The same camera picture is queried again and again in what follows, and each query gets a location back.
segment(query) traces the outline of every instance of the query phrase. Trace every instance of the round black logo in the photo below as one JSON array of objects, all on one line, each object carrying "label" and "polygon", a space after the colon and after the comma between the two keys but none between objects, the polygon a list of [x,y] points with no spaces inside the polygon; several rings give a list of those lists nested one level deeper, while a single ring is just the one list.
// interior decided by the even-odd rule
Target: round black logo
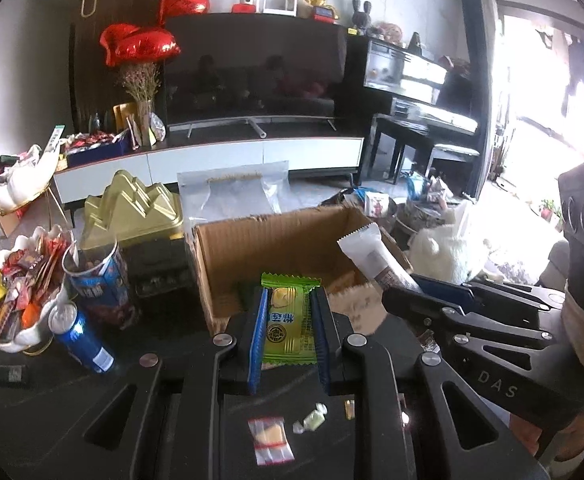
[{"label": "round black logo", "polygon": [[267,327],[267,340],[272,343],[280,343],[285,339],[286,332],[283,325],[270,325]]}]

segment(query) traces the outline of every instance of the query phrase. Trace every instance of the white scalloped bowl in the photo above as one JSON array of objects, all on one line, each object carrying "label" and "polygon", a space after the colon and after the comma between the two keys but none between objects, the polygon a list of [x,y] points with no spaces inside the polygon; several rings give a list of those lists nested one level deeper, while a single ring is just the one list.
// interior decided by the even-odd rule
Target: white scalloped bowl
[{"label": "white scalloped bowl", "polygon": [[[51,237],[54,237],[59,234],[61,230],[61,226],[54,225],[48,234]],[[23,235],[17,236],[16,240],[14,241],[14,247],[11,250],[4,249],[0,251],[0,269],[3,267],[7,257],[13,251],[17,251],[19,249],[35,249],[38,238],[45,232],[46,230],[43,229],[43,227],[37,227],[34,229],[34,232],[30,238]],[[69,301],[68,285],[64,279],[61,285],[61,290],[57,293],[57,295],[50,298],[50,300],[42,306],[41,315],[38,318],[38,321],[30,328],[21,330],[11,342],[0,343],[0,350],[3,352],[8,352],[9,354],[15,354],[16,352],[21,352],[22,350],[37,345],[41,342],[48,341],[52,336],[50,327],[48,326],[48,317],[50,316],[50,311],[56,304],[67,303],[67,301]]]},{"label": "white scalloped bowl", "polygon": [[24,166],[12,172],[8,183],[0,186],[0,211],[12,211],[46,188],[56,170],[60,149],[59,144],[54,152],[42,153],[36,166]]}]

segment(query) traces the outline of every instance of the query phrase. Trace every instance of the red heart balloon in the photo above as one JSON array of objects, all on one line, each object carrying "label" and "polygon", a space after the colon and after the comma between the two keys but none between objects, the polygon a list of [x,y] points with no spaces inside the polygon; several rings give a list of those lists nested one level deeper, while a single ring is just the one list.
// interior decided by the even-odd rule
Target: red heart balloon
[{"label": "red heart balloon", "polygon": [[161,27],[144,27],[118,41],[115,60],[156,63],[181,53],[171,32]]},{"label": "red heart balloon", "polygon": [[101,32],[99,43],[105,49],[105,64],[109,67],[116,66],[118,60],[115,57],[115,50],[118,41],[136,32],[141,27],[130,25],[129,23],[113,23]]},{"label": "red heart balloon", "polygon": [[181,14],[204,14],[210,10],[210,0],[161,0],[159,25],[165,20]]}]

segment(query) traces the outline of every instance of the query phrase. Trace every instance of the metal screw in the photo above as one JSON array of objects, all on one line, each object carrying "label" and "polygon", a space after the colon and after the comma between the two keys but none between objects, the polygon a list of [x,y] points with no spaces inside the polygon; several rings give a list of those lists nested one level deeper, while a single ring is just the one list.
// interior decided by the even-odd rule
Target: metal screw
[{"label": "metal screw", "polygon": [[153,366],[156,366],[156,364],[158,362],[159,362],[159,356],[157,354],[144,354],[138,360],[138,363],[143,368],[152,368]]},{"label": "metal screw", "polygon": [[232,336],[226,333],[220,333],[216,334],[212,341],[216,346],[228,346],[232,343]]},{"label": "metal screw", "polygon": [[347,336],[347,342],[352,346],[365,346],[367,338],[363,334],[350,334]]},{"label": "metal screw", "polygon": [[424,352],[421,354],[421,361],[427,366],[437,366],[441,364],[441,356],[434,352]]}]

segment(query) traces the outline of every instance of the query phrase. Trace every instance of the rabbit figurine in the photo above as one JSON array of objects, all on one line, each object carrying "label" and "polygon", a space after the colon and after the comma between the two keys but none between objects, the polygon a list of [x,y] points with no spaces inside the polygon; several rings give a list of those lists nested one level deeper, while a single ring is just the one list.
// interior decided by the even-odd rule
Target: rabbit figurine
[{"label": "rabbit figurine", "polygon": [[352,23],[354,23],[354,28],[359,31],[359,34],[364,35],[365,30],[372,24],[372,17],[370,12],[372,12],[372,3],[365,2],[363,4],[363,11],[359,9],[361,7],[361,0],[352,0],[352,7],[354,9],[354,14],[352,14]]}]

